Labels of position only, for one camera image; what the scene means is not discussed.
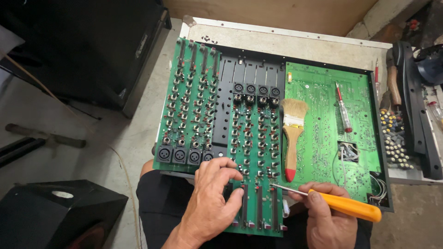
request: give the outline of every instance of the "dark shorts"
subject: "dark shorts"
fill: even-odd
[[[183,178],[162,175],[154,170],[144,174],[138,183],[139,215],[149,249],[161,248],[177,226],[186,210],[194,186]],[[288,230],[283,238],[247,236],[239,233],[221,233],[204,243],[201,248],[307,248],[307,212],[287,219]],[[356,249],[369,249],[372,223],[358,219]]]

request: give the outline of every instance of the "wire bundle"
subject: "wire bundle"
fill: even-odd
[[[387,190],[388,188],[386,186],[386,183],[383,180],[376,179],[372,175],[370,175],[370,176],[372,178],[374,178],[374,180],[378,183],[378,186],[380,187],[380,193],[378,193],[377,195],[370,196],[369,199],[372,201],[378,200],[378,204],[380,204],[381,200],[386,197],[386,194],[388,193],[388,190]]]

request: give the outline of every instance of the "green circuit board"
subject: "green circuit board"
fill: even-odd
[[[195,172],[214,157],[213,122],[220,52],[178,38],[153,168]]]
[[[249,94],[241,93],[243,89]],[[242,208],[226,232],[282,237],[286,229],[282,190],[270,186],[281,182],[279,100],[256,94],[271,89],[234,83],[227,153],[238,164],[243,181],[231,180],[224,195],[227,199],[240,187],[245,194]]]
[[[351,133],[345,133],[343,128],[335,81],[348,111]],[[295,178],[288,183],[283,177],[283,185],[297,189],[309,181],[331,182],[346,188],[352,199],[367,203],[366,193],[373,193],[369,172],[381,171],[371,115],[375,111],[369,94],[372,86],[367,76],[287,62],[285,85],[284,97],[303,100],[309,109],[304,131],[297,140]],[[287,141],[285,136],[282,139],[284,165]],[[342,163],[339,144],[343,142],[360,151],[356,162]]]

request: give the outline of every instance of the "finger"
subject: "finger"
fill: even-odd
[[[208,167],[209,161],[204,161],[200,164],[200,175],[204,175],[206,168]]]
[[[214,158],[211,161],[209,161],[209,164],[206,168],[206,174],[214,174],[217,172],[220,168],[235,168],[237,167],[237,164],[232,161],[230,158],[227,157],[218,157]]]
[[[234,219],[235,215],[241,208],[243,194],[245,191],[241,188],[237,188],[232,191],[231,196],[228,199],[228,202],[225,204],[224,212],[229,216],[230,219]]]
[[[294,192],[289,192],[288,191],[288,196],[290,198],[292,198],[293,200],[298,201],[298,202],[304,202],[306,200],[305,196],[297,194],[297,193],[294,193]]]
[[[351,198],[346,189],[332,183],[315,183],[314,185],[311,186],[311,188],[317,192]]]
[[[310,206],[309,217],[316,219],[317,226],[332,227],[331,210],[322,195],[312,191],[308,194],[307,199]]]
[[[198,175],[199,175],[199,169],[195,171],[195,177],[194,177],[194,183],[198,183]]]
[[[218,170],[217,173],[214,175],[211,184],[213,184],[214,187],[221,194],[223,192],[224,186],[228,184],[229,179],[241,181],[243,180],[243,176],[236,169],[222,168]]]
[[[316,184],[316,182],[307,182],[303,185],[300,185],[299,190],[307,193],[307,192],[309,192],[309,190],[312,188],[312,185],[314,185],[314,184]]]

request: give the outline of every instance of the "wooden wall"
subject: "wooden wall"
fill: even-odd
[[[163,0],[184,15],[345,36],[378,0]]]

